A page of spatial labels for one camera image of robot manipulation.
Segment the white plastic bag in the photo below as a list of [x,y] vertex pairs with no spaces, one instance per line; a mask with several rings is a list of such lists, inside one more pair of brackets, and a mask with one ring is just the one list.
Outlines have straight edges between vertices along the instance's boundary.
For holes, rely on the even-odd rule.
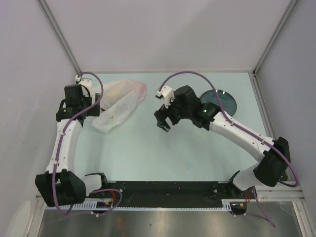
[[122,124],[134,109],[144,100],[147,93],[145,83],[121,79],[103,84],[103,97],[100,102],[100,115],[91,120],[92,126],[108,133]]

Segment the blue ceramic plate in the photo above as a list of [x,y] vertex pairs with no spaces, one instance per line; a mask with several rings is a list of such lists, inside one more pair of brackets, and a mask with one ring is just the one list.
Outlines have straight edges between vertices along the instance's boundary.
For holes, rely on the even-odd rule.
[[[237,102],[235,98],[230,93],[223,90],[216,89],[216,92],[220,98],[224,111],[227,112],[230,116],[233,116],[237,111]],[[211,102],[219,106],[219,102],[214,90],[208,90],[204,92],[200,96],[200,100],[202,103]]]

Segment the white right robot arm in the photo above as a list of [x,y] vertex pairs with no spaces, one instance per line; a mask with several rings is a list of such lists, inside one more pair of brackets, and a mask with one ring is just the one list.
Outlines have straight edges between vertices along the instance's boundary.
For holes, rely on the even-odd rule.
[[228,193],[239,198],[250,187],[266,185],[275,187],[290,163],[289,144],[282,137],[273,139],[242,126],[214,103],[202,103],[194,90],[185,85],[177,90],[164,86],[156,93],[164,104],[154,115],[157,126],[168,132],[167,119],[176,125],[188,119],[198,128],[215,132],[229,139],[254,157],[257,163],[237,171],[229,180]]

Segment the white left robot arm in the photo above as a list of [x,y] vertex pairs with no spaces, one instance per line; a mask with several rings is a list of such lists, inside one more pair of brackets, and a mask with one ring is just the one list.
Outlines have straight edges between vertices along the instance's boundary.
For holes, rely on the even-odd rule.
[[92,81],[65,86],[65,98],[56,114],[57,136],[51,159],[35,184],[49,207],[83,203],[91,192],[102,198],[109,185],[104,173],[77,175],[74,171],[75,152],[84,120],[100,115],[101,94],[92,89]]

